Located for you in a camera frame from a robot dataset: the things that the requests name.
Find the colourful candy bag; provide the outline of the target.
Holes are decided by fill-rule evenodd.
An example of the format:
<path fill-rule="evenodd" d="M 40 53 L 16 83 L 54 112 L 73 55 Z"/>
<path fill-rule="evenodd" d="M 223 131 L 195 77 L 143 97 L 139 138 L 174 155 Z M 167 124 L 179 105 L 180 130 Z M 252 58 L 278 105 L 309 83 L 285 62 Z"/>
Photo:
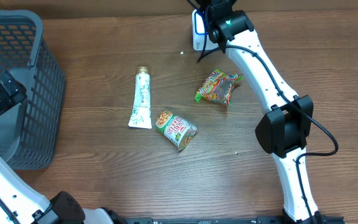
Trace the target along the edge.
<path fill-rule="evenodd" d="M 238 74 L 226 75 L 215 69 L 196 92 L 195 101 L 198 103 L 204 98 L 212 103 L 231 106 L 232 91 L 237 82 L 243 79 L 244 77 Z"/>

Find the cup noodles container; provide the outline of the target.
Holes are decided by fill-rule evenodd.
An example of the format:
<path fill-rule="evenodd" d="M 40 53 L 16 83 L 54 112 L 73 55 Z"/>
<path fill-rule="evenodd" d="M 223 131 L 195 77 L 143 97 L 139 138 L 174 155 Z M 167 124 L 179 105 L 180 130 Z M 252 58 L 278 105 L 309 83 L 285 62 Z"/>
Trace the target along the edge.
<path fill-rule="evenodd" d="M 171 111 L 164 111 L 156 120 L 156 128 L 169 139 L 179 151 L 182 151 L 194 138 L 198 128 L 191 122 L 174 115 Z"/>

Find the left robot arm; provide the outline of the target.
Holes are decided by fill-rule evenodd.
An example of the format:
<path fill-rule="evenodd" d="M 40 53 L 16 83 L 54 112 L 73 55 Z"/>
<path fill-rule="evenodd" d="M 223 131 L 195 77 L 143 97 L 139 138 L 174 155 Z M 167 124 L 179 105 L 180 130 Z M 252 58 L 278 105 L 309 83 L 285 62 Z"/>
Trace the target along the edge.
<path fill-rule="evenodd" d="M 0 115 L 27 98 L 25 87 L 5 70 L 0 74 Z M 27 185 L 0 156 L 0 223 L 124 223 L 113 210 L 82 208 L 65 191 L 48 200 Z"/>

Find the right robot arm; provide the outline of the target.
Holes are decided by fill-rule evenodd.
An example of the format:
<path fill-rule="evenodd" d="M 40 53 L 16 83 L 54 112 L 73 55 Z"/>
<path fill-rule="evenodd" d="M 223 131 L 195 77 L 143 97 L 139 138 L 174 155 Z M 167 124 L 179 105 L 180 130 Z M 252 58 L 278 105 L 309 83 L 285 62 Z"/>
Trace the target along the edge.
<path fill-rule="evenodd" d="M 255 129 L 262 149 L 275 161 L 281 181 L 284 223 L 324 223 L 310 189 L 306 169 L 306 138 L 313 123 L 313 102 L 298 96 L 280 76 L 262 48 L 257 31 L 244 11 L 233 10 L 234 1 L 192 4 L 193 27 L 204 29 L 204 41 L 237 65 L 257 95 L 263 118 Z"/>

